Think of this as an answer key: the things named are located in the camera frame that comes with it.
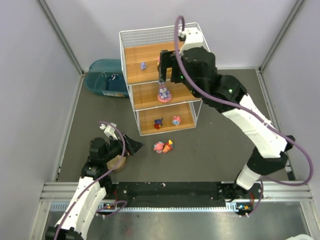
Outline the purple bunny pink donut toy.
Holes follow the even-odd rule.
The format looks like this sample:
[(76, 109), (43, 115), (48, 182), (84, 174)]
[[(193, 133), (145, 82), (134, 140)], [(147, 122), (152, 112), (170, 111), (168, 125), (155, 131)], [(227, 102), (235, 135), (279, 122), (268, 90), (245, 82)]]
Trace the purple bunny pink donut toy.
[(166, 87), (164, 82), (159, 82), (159, 89), (157, 94), (157, 99), (161, 103), (168, 103), (172, 100), (172, 94)]

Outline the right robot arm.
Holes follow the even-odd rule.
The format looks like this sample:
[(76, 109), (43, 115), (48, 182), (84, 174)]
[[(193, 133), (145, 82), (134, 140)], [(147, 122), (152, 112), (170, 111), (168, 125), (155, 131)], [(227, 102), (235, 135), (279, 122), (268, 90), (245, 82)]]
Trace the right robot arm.
[(173, 50), (160, 51), (159, 80), (164, 82), (167, 79), (167, 69), (170, 68), (172, 83), (184, 84), (194, 97), (201, 98), (203, 103), (231, 120), (254, 144), (233, 189), (223, 194), (230, 200), (243, 198), (260, 177), (285, 167), (288, 160), (286, 152), (293, 147), (289, 140), (294, 141), (295, 138), (292, 135), (282, 137), (268, 129), (267, 118), (257, 109), (242, 83), (232, 75), (217, 72), (216, 57), (212, 52), (204, 47), (190, 48), (183, 52), (181, 61), (192, 83), (185, 78)]

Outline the small purple blob toy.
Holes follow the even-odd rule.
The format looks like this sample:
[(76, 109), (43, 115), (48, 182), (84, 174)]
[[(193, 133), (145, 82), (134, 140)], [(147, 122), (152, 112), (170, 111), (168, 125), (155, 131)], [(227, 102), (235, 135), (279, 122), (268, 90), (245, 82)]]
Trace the small purple blob toy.
[(141, 62), (141, 63), (140, 63), (140, 69), (141, 69), (142, 71), (144, 71), (144, 70), (147, 69), (147, 64), (146, 64), (146, 62)]

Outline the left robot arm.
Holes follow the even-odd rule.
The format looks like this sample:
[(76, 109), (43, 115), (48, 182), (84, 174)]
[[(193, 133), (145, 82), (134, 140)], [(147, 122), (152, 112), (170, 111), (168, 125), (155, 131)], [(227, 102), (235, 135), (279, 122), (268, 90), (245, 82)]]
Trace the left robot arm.
[(115, 192), (107, 163), (116, 157), (137, 153), (144, 144), (122, 134), (120, 139), (109, 137), (109, 142), (97, 137), (91, 140), (89, 156), (83, 166), (77, 189), (55, 226), (45, 232), (46, 240), (85, 240), (98, 211), (100, 202)]

